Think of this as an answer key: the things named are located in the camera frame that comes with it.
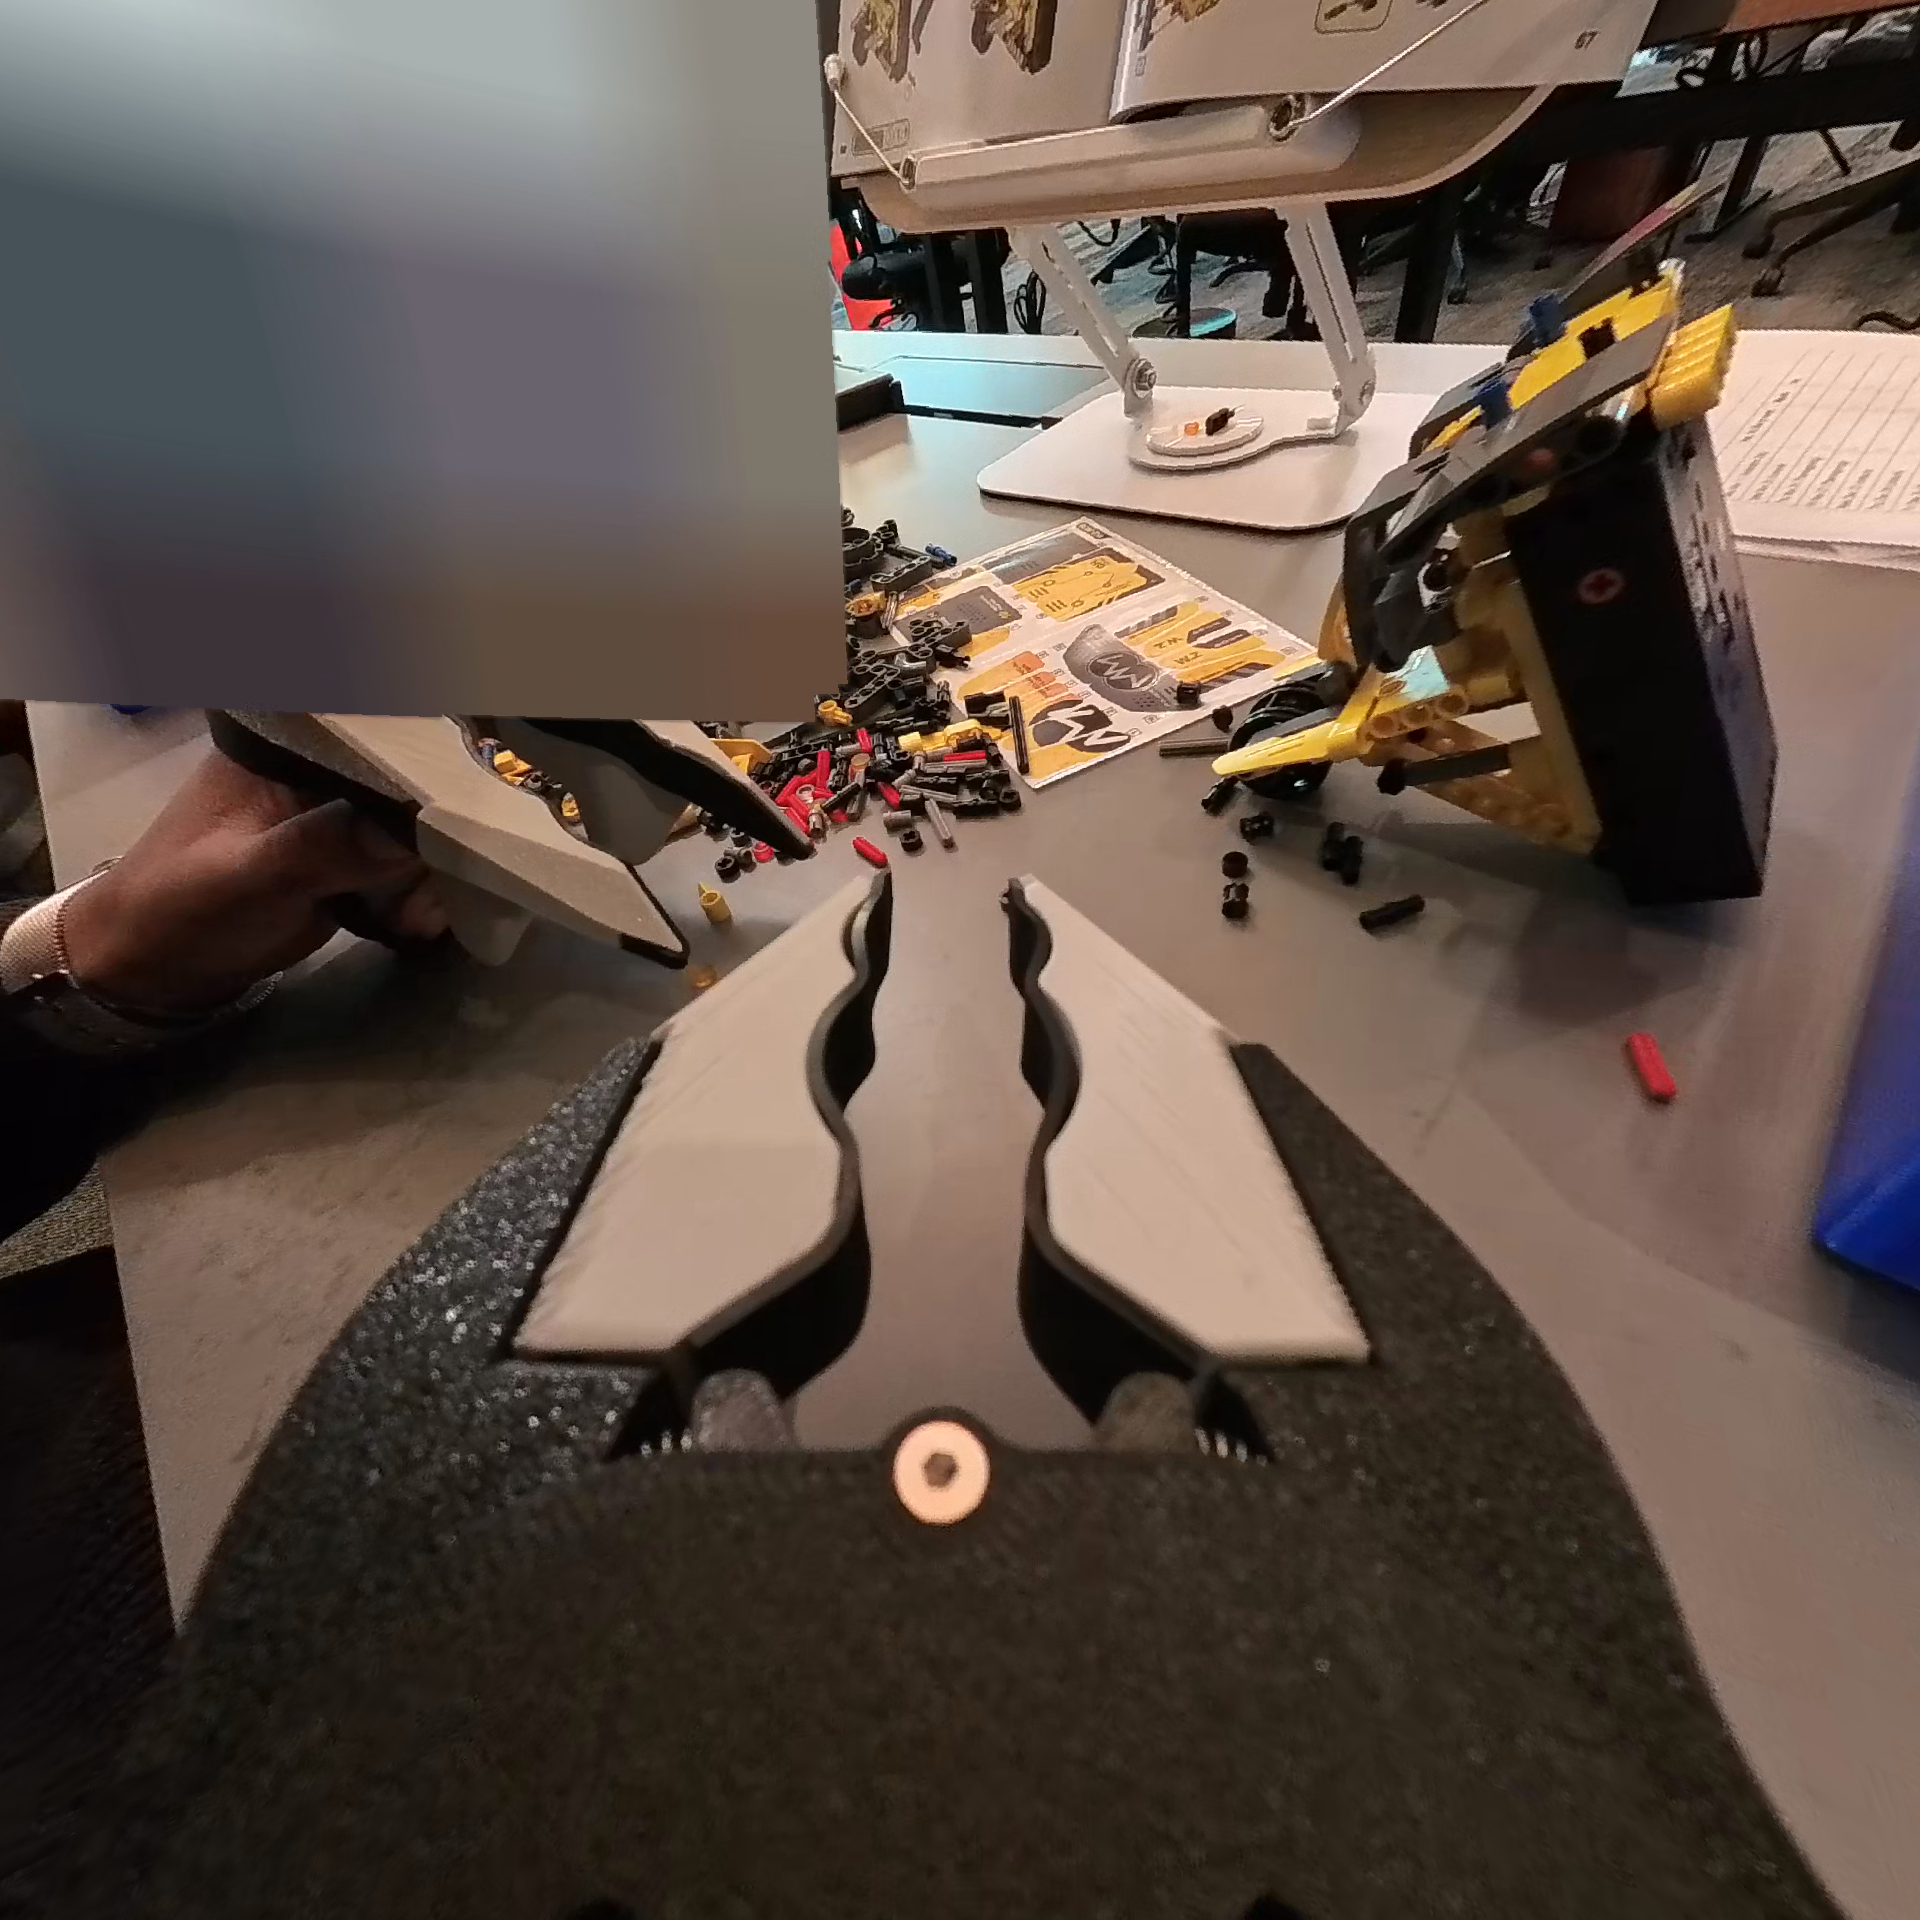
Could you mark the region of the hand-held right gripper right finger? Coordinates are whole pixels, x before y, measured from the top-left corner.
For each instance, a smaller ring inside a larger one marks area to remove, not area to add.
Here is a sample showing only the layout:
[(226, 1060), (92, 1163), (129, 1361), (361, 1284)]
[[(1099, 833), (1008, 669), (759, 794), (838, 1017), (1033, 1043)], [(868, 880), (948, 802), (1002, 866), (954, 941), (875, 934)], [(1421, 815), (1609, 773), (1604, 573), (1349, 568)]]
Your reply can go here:
[(1371, 1345), (1239, 1049), (1056, 889), (1004, 892), (1019, 1072), (1019, 1325), (1044, 1371), (1364, 1365)]

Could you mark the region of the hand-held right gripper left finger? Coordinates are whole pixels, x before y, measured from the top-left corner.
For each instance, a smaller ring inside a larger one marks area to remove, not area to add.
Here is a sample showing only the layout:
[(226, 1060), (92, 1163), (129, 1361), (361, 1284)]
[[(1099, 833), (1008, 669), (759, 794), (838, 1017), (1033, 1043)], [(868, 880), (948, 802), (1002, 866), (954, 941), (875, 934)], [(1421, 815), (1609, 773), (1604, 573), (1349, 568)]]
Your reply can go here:
[(665, 1020), (518, 1323), (529, 1361), (661, 1363), (825, 1274), (862, 1226), (888, 872), (852, 879)]

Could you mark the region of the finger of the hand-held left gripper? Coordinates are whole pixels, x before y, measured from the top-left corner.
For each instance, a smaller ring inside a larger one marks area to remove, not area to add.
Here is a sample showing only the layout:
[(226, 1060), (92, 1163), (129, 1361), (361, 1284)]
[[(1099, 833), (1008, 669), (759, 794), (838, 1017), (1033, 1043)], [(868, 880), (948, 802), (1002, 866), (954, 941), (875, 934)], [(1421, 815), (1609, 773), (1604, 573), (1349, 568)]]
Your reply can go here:
[(564, 828), (543, 798), (503, 781), (464, 722), (309, 716), (305, 751), (347, 782), (383, 839), (423, 862), (474, 956), (509, 956), (511, 924), (539, 920), (660, 969), (688, 967), (683, 933), (637, 875)]
[(808, 828), (694, 722), (498, 716), (494, 734), (560, 782), (578, 804), (587, 842), (628, 869), (656, 859), (689, 809), (775, 856), (813, 856)]

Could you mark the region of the pile of toy building pieces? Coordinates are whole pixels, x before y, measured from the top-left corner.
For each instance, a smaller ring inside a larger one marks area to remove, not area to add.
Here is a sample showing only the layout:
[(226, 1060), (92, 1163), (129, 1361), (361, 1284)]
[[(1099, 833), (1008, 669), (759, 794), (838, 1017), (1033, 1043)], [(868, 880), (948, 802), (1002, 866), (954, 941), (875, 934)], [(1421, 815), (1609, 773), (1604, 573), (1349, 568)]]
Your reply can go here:
[(915, 545), (892, 518), (839, 516), (844, 670), (812, 715), (766, 738), (721, 740), (734, 768), (812, 846), (849, 834), (855, 856), (954, 846), (960, 823), (1017, 815), (1025, 722), (1002, 693), (961, 693), (958, 672), (989, 615), (1014, 605), (977, 567)]

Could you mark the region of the person's left forearm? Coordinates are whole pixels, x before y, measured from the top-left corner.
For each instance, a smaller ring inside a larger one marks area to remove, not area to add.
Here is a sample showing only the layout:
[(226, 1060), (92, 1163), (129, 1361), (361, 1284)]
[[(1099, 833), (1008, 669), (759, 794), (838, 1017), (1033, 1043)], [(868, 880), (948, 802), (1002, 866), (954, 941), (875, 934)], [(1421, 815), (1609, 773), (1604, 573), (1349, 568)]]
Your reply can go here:
[(20, 905), (3, 924), (2, 1013), (10, 1031), (70, 1059), (119, 1062), (204, 1038), (275, 994), (280, 973), (193, 1013), (136, 1009), (94, 992), (71, 970), (66, 916), (71, 899), (109, 870), (111, 862), (101, 862), (73, 884)]

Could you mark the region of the person's left hand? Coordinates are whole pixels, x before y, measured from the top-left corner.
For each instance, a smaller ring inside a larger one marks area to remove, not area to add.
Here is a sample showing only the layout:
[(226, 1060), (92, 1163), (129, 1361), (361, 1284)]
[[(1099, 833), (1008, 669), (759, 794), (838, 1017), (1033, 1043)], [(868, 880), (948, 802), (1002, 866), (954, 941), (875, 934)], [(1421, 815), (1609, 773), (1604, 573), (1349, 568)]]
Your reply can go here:
[(211, 755), (66, 901), (60, 955), (115, 1010), (204, 1017), (319, 953), (344, 929), (342, 903), (388, 946), (450, 931), (417, 853), (346, 801), (307, 802)]

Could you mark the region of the scattered small black connectors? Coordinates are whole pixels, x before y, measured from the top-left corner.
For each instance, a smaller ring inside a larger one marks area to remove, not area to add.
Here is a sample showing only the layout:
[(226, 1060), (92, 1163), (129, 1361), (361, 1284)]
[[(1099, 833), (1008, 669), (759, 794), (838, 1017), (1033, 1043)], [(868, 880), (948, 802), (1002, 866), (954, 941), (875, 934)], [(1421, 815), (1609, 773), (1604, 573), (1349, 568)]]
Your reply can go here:
[[(1241, 924), (1251, 914), (1251, 875), (1253, 865), (1247, 848), (1260, 848), (1273, 841), (1280, 821), (1269, 810), (1249, 812), (1235, 825), (1235, 837), (1241, 844), (1223, 853), (1217, 860), (1220, 890), (1217, 916), (1227, 924)], [(1336, 879), (1346, 889), (1355, 889), (1365, 870), (1365, 846), (1355, 831), (1331, 823), (1319, 831), (1314, 865), (1319, 872)], [(1382, 938), (1406, 927), (1427, 918), (1427, 901), (1421, 894), (1403, 894), (1374, 903), (1355, 911), (1353, 923), (1367, 938)]]

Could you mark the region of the yellow sticker sheet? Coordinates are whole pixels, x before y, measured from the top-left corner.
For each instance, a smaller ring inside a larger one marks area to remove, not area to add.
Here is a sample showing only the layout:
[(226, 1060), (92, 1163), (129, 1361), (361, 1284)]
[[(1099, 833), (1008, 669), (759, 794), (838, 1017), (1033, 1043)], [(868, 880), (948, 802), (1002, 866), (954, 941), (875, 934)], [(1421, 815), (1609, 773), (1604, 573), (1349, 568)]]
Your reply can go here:
[(1078, 518), (898, 600), (956, 708), (1031, 790), (1163, 745), (1319, 666), (1314, 645), (1134, 540)]

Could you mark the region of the white book stand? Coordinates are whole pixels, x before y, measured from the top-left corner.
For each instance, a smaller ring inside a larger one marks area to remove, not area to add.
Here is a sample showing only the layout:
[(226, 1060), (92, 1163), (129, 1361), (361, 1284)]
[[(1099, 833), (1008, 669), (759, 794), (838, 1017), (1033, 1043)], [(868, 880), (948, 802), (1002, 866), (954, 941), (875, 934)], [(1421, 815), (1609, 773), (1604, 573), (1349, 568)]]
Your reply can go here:
[[(860, 116), (839, 57), (824, 78), (845, 128), (886, 181), (873, 207), (908, 230), (984, 219), (1041, 280), (1114, 387), (1040, 443), (975, 477), (984, 497), (1110, 516), (1154, 516), (1264, 534), (1347, 523), (1417, 434), (1420, 396), (1379, 394), (1336, 202), (1423, 192), (1513, 134), (1549, 90), (1288, 94), (1166, 119), (910, 153)], [(1056, 219), (1220, 215), (1264, 208), (1281, 224), (1325, 382), (1182, 384), (1162, 375), (1097, 299)]]

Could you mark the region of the blue storage bin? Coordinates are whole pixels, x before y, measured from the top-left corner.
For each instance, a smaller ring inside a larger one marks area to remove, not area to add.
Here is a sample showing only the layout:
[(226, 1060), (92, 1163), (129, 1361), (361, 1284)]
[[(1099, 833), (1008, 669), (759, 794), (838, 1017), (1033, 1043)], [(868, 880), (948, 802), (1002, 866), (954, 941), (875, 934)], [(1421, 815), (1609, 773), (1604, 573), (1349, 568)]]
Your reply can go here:
[(1877, 1282), (1917, 1291), (1917, 841), (1888, 890), (1852, 1059), (1811, 1213), (1811, 1243)]

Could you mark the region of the yellow black toy vehicle model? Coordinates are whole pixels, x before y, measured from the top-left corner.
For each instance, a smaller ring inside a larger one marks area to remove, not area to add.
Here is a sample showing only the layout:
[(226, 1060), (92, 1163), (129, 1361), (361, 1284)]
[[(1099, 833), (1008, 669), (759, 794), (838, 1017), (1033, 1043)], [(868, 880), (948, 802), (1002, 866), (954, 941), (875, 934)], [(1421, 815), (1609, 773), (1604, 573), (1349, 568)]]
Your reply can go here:
[(1710, 426), (1736, 345), (1658, 230), (1534, 301), (1349, 516), (1316, 666), (1253, 702), (1206, 807), (1355, 767), (1638, 909), (1758, 899), (1778, 738)]

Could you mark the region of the printed paper sheet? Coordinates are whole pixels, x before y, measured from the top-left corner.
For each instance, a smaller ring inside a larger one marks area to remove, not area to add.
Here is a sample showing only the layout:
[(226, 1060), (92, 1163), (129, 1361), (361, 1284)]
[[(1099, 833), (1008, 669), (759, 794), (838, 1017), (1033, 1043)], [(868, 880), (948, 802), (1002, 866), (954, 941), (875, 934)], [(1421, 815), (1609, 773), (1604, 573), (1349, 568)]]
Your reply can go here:
[(1738, 547), (1917, 570), (1917, 338), (1740, 334), (1710, 416)]

